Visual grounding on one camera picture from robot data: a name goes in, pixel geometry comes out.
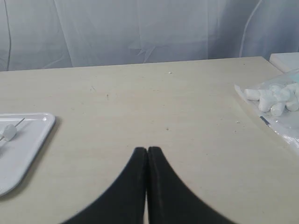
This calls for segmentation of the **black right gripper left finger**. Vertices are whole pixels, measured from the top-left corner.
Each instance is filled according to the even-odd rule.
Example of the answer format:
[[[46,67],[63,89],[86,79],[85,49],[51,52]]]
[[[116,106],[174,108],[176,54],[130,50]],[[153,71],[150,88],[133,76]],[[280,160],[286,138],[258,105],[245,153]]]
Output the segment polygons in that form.
[[[110,187],[65,224],[143,224],[148,154],[134,149],[126,166]]]

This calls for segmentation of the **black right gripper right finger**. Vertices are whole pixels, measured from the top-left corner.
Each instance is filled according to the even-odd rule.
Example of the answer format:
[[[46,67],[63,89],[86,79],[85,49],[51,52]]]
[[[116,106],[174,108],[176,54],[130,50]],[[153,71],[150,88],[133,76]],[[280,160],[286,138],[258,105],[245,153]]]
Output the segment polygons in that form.
[[[148,149],[148,217],[150,224],[232,224],[198,198],[178,177],[161,148]]]

